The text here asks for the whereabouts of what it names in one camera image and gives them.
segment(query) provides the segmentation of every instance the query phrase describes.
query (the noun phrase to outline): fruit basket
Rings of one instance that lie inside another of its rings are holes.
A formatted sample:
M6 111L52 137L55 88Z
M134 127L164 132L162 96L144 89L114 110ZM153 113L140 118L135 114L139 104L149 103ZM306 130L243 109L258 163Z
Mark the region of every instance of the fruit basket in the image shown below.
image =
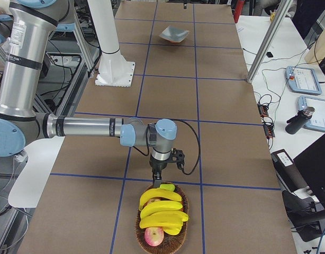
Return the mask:
M182 189L175 185L174 192L178 193L182 197L182 205L183 205L183 212L188 214L189 213L189 205L188 200L185 193ZM170 235L165 233L164 239L161 244L158 246L150 246L145 241L145 229L141 229L139 227L140 223L140 213L141 211L138 210L137 219L136 219L136 237L139 245L143 248L146 253L150 254L174 254L177 252L180 247L183 245L186 239L186 231L187 231L187 222L184 222L182 225L182 229L178 235Z

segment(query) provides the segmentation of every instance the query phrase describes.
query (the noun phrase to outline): yellow banana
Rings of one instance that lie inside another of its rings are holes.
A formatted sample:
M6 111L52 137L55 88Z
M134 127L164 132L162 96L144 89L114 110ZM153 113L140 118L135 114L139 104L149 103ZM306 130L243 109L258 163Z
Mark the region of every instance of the yellow banana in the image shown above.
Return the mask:
M167 234L177 235L182 230L182 226L176 226L175 228L169 228L167 226L163 226L162 230Z
M176 193L176 192L171 192L166 189L161 189L161 188L152 188L147 191L145 191L139 201L139 210L141 211L143 206L146 204L147 201L149 201L153 197L163 197L172 201L178 201L180 202L182 200L182 197Z
M152 226L162 226L169 229L174 229L183 226L183 222L177 217L148 216L141 219L139 223L139 227L141 229L150 228Z
M175 211L175 210L180 210L181 208L183 208L183 205L176 201L170 201L170 200L156 201L148 204L142 209L140 213L140 218L143 219L147 216L150 216L152 213L156 213L160 211Z
M184 213L182 211L160 211L160 212L156 212L153 213L151 216L156 216L156 215L160 215L160 216L173 216L173 217L177 217L179 219L181 219L181 221L188 221L188 215L187 213Z
M160 184L160 189L166 189L170 192L173 192L175 190L174 184Z

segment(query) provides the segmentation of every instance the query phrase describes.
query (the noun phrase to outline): table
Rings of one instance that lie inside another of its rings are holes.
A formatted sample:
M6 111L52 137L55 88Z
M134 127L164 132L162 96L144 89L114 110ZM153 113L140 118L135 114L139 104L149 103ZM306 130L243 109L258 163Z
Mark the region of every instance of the table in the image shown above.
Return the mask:
M170 44L158 37L168 25L190 34ZM230 7L125 1L116 26L122 54L136 61L132 86L98 87L91 79L76 116L177 118L196 129L196 173L185 177L174 166L162 172L190 203L179 253L293 254ZM179 123L175 147L190 169L196 141ZM118 139L66 137L18 253L143 253L133 227L150 183L148 159Z
M257 52L260 44L263 40L263 37L266 34L266 31L269 27L270 21L268 17L250 17L250 16L241 16L239 23L237 24L237 31L239 34L239 39L241 46L248 51ZM261 70L263 69L278 69L287 66L296 66L298 63L304 63L304 57L307 54L306 44L301 39L299 33L294 27L291 19L285 18L269 51L274 55L274 59L278 58L290 58L296 54L303 53L291 59L282 59L271 61L269 63L264 63L261 65L258 74L252 82L254 91L259 92L260 94L270 94L270 91L266 88L266 83L262 77ZM247 67L250 67L250 63L253 62L255 55L250 52L244 51L244 57L247 63ZM302 67L314 68L317 73L318 80L321 82L325 81L325 76L323 75L318 64L311 65L301 65ZM285 79L285 70L281 69L279 71L266 71L265 76L267 79L268 87L271 90L274 90L278 94L282 93L284 86L286 84ZM325 98L325 84L321 84L322 95L318 96L319 98ZM277 101L278 98L276 95L271 93L273 101ZM315 140L320 138L323 135L323 132L312 131L307 129L299 130L295 135L290 135L285 131L286 120L293 117L297 111L297 99L301 94L292 93L290 89L285 87L284 94L282 96L279 108L276 111L276 120L275 120L275 138L271 152L285 149L287 153L294 159L299 153L306 149L310 144ZM270 116L274 119L274 113L276 110L277 104L271 104L269 113ZM304 190L299 190L296 194L301 198L306 198L307 193ZM304 243L298 234L294 233L293 238L296 242L296 248L298 253L303 253L306 250L312 250L311 247L316 247L318 245L319 239L315 239L308 243ZM323 240L321 251L325 250L325 237Z

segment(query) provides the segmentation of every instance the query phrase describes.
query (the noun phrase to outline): white pole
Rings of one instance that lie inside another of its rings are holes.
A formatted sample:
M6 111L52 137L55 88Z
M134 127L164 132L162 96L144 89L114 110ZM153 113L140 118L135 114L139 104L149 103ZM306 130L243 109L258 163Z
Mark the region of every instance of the white pole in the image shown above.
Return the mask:
M95 84L131 86L135 63L121 55L111 1L88 0L88 6L103 51Z

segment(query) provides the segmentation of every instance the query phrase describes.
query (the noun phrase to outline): black cylinder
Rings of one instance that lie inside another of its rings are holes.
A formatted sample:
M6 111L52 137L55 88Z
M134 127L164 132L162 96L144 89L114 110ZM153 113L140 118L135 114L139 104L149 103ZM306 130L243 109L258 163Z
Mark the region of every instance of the black cylinder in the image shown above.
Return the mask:
M295 134L300 130L311 118L314 108L307 107L304 110L298 111L298 114L287 121L288 125L285 130L289 134Z

